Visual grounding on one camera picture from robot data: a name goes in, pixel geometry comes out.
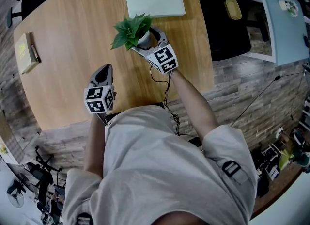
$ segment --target fan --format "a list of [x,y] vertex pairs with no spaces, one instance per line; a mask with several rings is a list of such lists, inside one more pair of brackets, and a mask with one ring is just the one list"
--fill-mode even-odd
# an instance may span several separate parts
[[26,192],[21,182],[14,180],[13,184],[8,188],[7,194],[12,205],[20,208],[24,205],[25,199],[21,192]]

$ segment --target wood-patterned floor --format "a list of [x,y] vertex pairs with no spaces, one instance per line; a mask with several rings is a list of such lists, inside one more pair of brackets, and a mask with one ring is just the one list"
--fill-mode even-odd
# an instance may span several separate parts
[[[10,29],[6,27],[6,12],[11,6],[18,10],[20,3],[15,0],[0,0],[0,88],[2,90],[0,108],[4,110],[6,119],[22,148],[25,148],[31,156],[34,156],[35,145],[40,146],[44,155],[54,154],[52,165],[63,168],[60,177],[65,179],[66,172],[70,168],[82,167],[90,122],[40,131],[27,102],[16,65],[13,30],[20,19],[15,18],[14,25]],[[273,63],[244,56],[214,62],[215,88],[204,96],[213,108],[219,123],[231,124],[275,76],[301,72],[302,63],[275,67]],[[250,149],[256,147],[258,143],[268,145],[274,142],[275,131],[278,128],[284,127],[289,131],[297,124],[304,98],[309,90],[307,81],[310,80],[307,77],[302,74],[293,75],[274,82],[235,123],[234,127],[243,131]],[[196,135],[180,100],[171,101],[169,106],[180,117],[180,133]],[[293,114],[294,120],[290,119],[290,113]],[[40,136],[35,143],[30,144],[29,141],[37,132]],[[11,165],[11,168],[16,172],[23,172],[20,166]],[[37,182],[27,172],[24,174],[33,183]]]

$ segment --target blue desk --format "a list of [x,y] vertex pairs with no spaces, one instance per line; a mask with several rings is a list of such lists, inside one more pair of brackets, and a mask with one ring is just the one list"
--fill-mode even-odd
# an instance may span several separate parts
[[304,15],[299,2],[293,1],[299,6],[298,17],[291,17],[287,11],[281,10],[279,0],[262,0],[270,31],[272,56],[256,57],[256,53],[251,53],[252,57],[275,62],[276,65],[309,57],[309,49],[303,38],[307,36]]

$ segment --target green leaves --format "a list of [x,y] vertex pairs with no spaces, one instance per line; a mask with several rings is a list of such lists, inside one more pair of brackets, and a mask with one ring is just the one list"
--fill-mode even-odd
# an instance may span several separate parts
[[136,15],[135,18],[126,18],[115,24],[114,28],[118,31],[112,43],[112,49],[118,48],[125,44],[129,50],[133,46],[138,45],[138,41],[150,29],[152,18],[150,15]]

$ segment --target person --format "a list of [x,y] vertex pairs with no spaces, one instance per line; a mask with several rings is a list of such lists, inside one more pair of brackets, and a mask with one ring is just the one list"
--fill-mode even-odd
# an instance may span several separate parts
[[203,152],[174,133],[159,106],[129,109],[106,127],[94,115],[84,170],[68,171],[64,224],[248,223],[257,179],[241,130],[219,126],[180,71],[170,77]]

